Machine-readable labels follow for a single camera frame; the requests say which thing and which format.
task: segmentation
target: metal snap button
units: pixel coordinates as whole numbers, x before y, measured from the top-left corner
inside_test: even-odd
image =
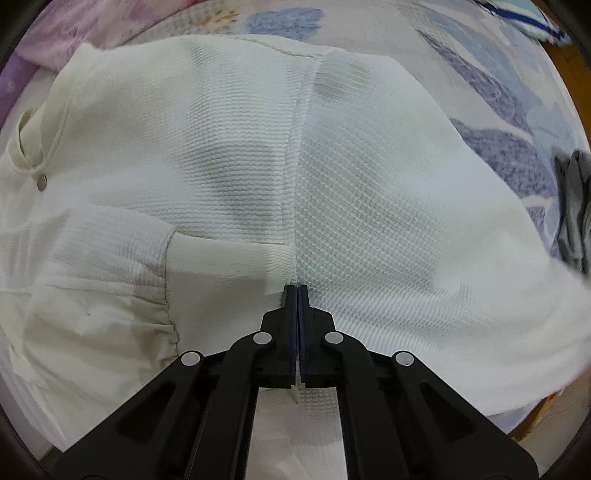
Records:
[[[47,176],[44,173],[42,173],[37,178],[37,190],[42,192],[43,190],[46,189],[46,187],[47,187]]]

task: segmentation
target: gray cloth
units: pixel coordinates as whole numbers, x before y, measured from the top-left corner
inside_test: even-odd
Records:
[[[554,156],[560,188],[561,218],[558,247],[562,258],[577,271],[591,272],[591,155],[575,150]]]

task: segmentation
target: white waffle-knit fabric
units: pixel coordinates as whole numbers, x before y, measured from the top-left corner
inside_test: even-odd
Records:
[[[229,347],[285,281],[485,414],[591,359],[588,285],[387,57],[255,35],[82,46],[11,137],[0,200],[0,325],[69,443],[179,351]],[[334,396],[295,396],[261,393],[250,475],[341,478]]]

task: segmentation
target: metal rivet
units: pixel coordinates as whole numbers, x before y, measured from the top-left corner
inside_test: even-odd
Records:
[[[414,363],[414,357],[408,352],[397,353],[395,358],[403,367],[410,367]]]
[[[333,345],[338,345],[339,343],[341,343],[345,339],[345,337],[343,337],[343,334],[340,332],[328,332],[324,336],[324,339],[328,343],[332,343]]]
[[[37,178],[37,190],[42,192],[43,190],[46,189],[46,187],[47,187],[47,176],[44,173],[42,173]]]
[[[181,357],[181,362],[187,367],[193,367],[201,361],[201,355],[197,352],[187,352]]]
[[[255,333],[254,334],[254,336],[252,337],[252,339],[254,340],[255,343],[257,343],[259,345],[266,345],[271,340],[273,340],[273,337],[271,336],[270,333],[267,333],[267,332],[258,332],[258,333]]]

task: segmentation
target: blue striped fabric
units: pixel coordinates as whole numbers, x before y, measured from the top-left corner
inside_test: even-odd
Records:
[[[476,0],[476,2],[532,38],[558,45],[571,43],[569,36],[530,0]]]

